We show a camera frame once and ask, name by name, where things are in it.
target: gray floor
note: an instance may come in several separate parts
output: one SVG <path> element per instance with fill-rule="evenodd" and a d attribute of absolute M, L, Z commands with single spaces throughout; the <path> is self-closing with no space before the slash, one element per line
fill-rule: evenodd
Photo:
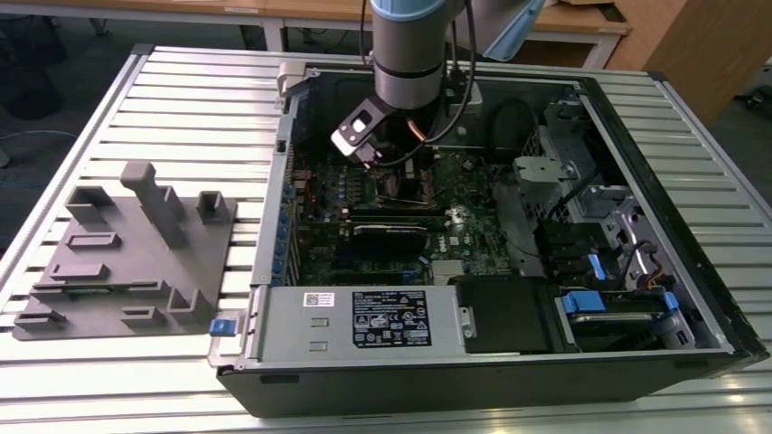
<path fill-rule="evenodd" d="M 237 26 L 113 20 L 109 22 L 109 29 L 109 36 L 97 37 L 86 19 L 61 20 L 58 32 L 69 51 L 69 59 L 50 69 L 50 74 L 66 97 L 66 107 L 57 115 L 34 122 L 14 119 L 0 108 L 0 137 L 14 131 L 31 129 L 57 129 L 78 134 L 135 43 L 246 48 Z M 359 52 L 357 32 L 329 31 L 314 34 L 313 38 L 319 43 L 305 43 L 297 30 L 291 30 L 289 36 L 290 47 L 299 52 Z M 251 43 L 261 46 L 261 31 L 250 39 Z M 741 103 L 733 103 L 715 125 L 714 133 L 759 191 L 772 202 L 772 120 L 747 111 Z M 58 170 L 70 145 L 71 140 L 59 136 L 26 136 L 0 142 L 0 149 L 14 159 L 13 165 L 0 169 L 0 181 L 18 184 L 45 183 Z M 0 254 L 43 189 L 0 185 Z"/>

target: wire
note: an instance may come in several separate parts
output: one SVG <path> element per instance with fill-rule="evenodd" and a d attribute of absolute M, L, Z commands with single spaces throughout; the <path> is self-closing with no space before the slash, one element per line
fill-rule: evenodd
<path fill-rule="evenodd" d="M 467 0 L 467 21 L 469 26 L 470 26 L 470 75 L 467 77 L 467 87 L 463 93 L 463 98 L 462 98 L 462 105 L 459 106 L 459 109 L 457 110 L 457 114 L 454 115 L 454 118 L 450 120 L 449 125 L 446 126 L 446 128 L 437 134 L 437 136 L 434 137 L 427 137 L 425 133 L 422 133 L 422 130 L 418 128 L 418 126 L 415 125 L 415 121 L 413 119 L 409 119 L 409 128 L 411 129 L 411 132 L 414 133 L 414 135 L 417 136 L 417 138 L 422 141 L 417 147 L 413 149 L 413 151 L 406 154 L 406 156 L 393 162 L 389 163 L 383 163 L 379 166 L 381 167 L 393 167 L 395 165 L 401 165 L 403 164 L 406 161 L 409 161 L 413 156 L 415 156 L 415 154 L 425 148 L 426 145 L 431 145 L 437 142 L 439 142 L 451 132 L 451 130 L 454 128 L 457 128 L 457 124 L 459 123 L 459 120 L 462 119 L 462 115 L 465 113 L 465 111 L 467 110 L 467 106 L 470 105 L 470 99 L 473 97 L 473 87 L 475 86 L 475 72 L 477 72 L 477 53 L 478 53 L 478 46 L 477 46 L 477 35 L 475 35 L 475 13 L 473 12 L 473 1 Z"/>
<path fill-rule="evenodd" d="M 457 53 L 457 46 L 458 46 L 458 38 L 457 38 L 457 20 L 451 21 L 450 23 L 450 29 L 451 29 L 451 33 L 453 33 L 453 38 L 450 40 L 450 46 L 451 46 L 451 50 L 450 50 L 450 55 L 453 56 L 454 59 L 454 70 L 459 69 L 459 56 Z"/>
<path fill-rule="evenodd" d="M 590 183 L 593 182 L 595 177 L 601 174 L 602 169 L 597 166 L 590 175 L 587 175 L 585 178 L 579 180 L 579 183 L 575 185 L 575 188 L 571 189 L 571 192 L 569 192 L 569 194 L 565 197 L 562 197 L 561 201 L 558 201 L 555 206 L 553 206 L 551 211 L 547 213 L 546 220 L 550 220 L 553 215 L 558 212 L 558 210 L 561 210 L 566 206 L 566 204 L 577 197 L 577 195 L 581 194 L 586 188 L 589 188 Z"/>
<path fill-rule="evenodd" d="M 365 10 L 367 9 L 367 0 L 362 0 L 362 15 L 361 15 L 361 57 L 362 64 L 367 66 L 367 58 L 365 57 Z"/>
<path fill-rule="evenodd" d="M 623 270 L 622 275 L 619 276 L 619 283 L 617 284 L 617 290 L 622 291 L 626 288 L 626 282 L 627 282 L 627 273 L 630 272 L 630 266 L 633 265 L 633 260 L 637 257 L 637 252 L 639 251 L 639 249 L 646 246 L 647 244 L 653 244 L 651 241 L 649 240 L 641 240 L 639 242 L 637 242 L 633 245 L 633 251 L 630 252 L 630 254 L 627 255 L 626 258 L 626 264 L 623 265 L 623 267 L 621 268 Z"/>
<path fill-rule="evenodd" d="M 521 246 L 518 246 L 518 244 L 515 244 L 515 242 L 510 239 L 510 235 L 507 235 L 507 232 L 501 232 L 501 235 L 505 237 L 505 240 L 507 240 L 507 242 L 510 243 L 510 245 L 525 255 L 529 256 L 534 256 L 535 258 L 542 259 L 542 255 L 539 255 L 538 253 L 531 253 L 529 250 L 525 250 Z"/>
<path fill-rule="evenodd" d="M 303 34 L 306 34 L 306 32 L 309 32 L 309 33 L 311 33 L 311 34 L 321 35 L 321 34 L 326 34 L 330 29 L 325 29 L 325 30 L 322 30 L 322 31 L 319 31 L 319 32 L 314 32 L 313 29 L 310 29 L 310 28 L 306 28 L 306 27 L 305 27 L 305 28 L 299 29 L 299 28 L 295 27 L 295 30 L 298 30 L 298 31 L 302 32 Z"/>
<path fill-rule="evenodd" d="M 351 33 L 350 30 L 346 30 L 343 32 L 343 36 L 341 36 L 341 39 L 338 40 L 337 44 L 331 47 L 331 48 L 326 48 L 325 52 L 330 53 L 331 51 L 337 50 L 338 47 L 341 46 L 341 44 L 343 43 L 343 41 L 346 41 L 349 34 Z"/>
<path fill-rule="evenodd" d="M 665 265 L 663 262 L 661 262 L 655 256 L 654 253 L 650 253 L 650 261 L 654 262 L 654 265 L 657 265 L 657 270 L 653 272 L 653 274 L 647 277 L 647 279 L 643 281 L 643 285 L 641 286 L 641 289 L 645 288 L 650 288 L 654 284 L 654 281 L 657 279 L 659 279 L 663 275 L 665 275 Z"/>
<path fill-rule="evenodd" d="M 29 134 L 55 134 L 61 136 L 67 136 L 78 140 L 78 136 L 75 136 L 73 133 L 69 133 L 67 131 L 55 131 L 55 130 L 21 131 L 19 133 L 9 134 L 7 136 L 0 137 L 0 140 L 7 140 L 13 137 L 25 136 Z"/>

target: power supply label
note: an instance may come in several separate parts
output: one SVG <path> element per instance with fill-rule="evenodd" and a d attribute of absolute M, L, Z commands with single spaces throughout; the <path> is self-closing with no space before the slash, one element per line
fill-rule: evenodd
<path fill-rule="evenodd" d="M 425 291 L 355 292 L 354 344 L 359 348 L 433 344 Z"/>

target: blue tab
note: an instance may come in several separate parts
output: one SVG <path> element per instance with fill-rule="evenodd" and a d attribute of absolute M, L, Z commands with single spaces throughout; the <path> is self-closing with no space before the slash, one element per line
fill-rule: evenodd
<path fill-rule="evenodd" d="M 589 255 L 590 264 L 593 264 L 593 269 L 595 270 L 595 277 L 598 280 L 606 280 L 606 271 L 603 270 L 602 260 L 599 255 L 595 253 Z"/>
<path fill-rule="evenodd" d="M 213 319 L 210 323 L 210 336 L 230 337 L 237 336 L 235 319 Z"/>
<path fill-rule="evenodd" d="M 667 306 L 667 310 L 669 312 L 677 312 L 678 311 L 678 298 L 677 298 L 677 294 L 674 294 L 673 292 L 666 292 L 665 293 L 665 305 Z"/>
<path fill-rule="evenodd" d="M 562 301 L 567 314 L 606 312 L 606 305 L 599 291 L 571 291 L 569 295 L 562 297 Z"/>
<path fill-rule="evenodd" d="M 563 301 L 563 310 L 566 311 L 566 313 L 574 314 L 577 312 L 577 304 L 571 296 L 561 297 L 561 301 Z"/>

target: aluminum slotted table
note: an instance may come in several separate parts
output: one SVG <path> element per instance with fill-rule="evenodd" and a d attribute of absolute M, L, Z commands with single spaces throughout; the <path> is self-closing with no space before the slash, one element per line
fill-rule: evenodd
<path fill-rule="evenodd" d="M 215 379 L 209 335 L 19 342 L 11 336 L 70 215 L 75 185 L 129 194 L 121 170 L 153 161 L 181 196 L 221 190 L 239 200 L 219 308 L 247 306 L 266 181 L 282 116 L 285 61 L 349 56 L 157 47 L 139 50 L 97 110 L 0 263 L 3 432 L 772 432 L 772 362 L 685 382 L 630 403 L 415 413 L 382 418 L 253 418 Z M 513 73 L 586 71 L 487 64 Z M 772 210 L 667 82 L 598 71 L 641 150 L 737 301 L 772 341 Z M 239 352 L 237 338 L 217 350 Z"/>

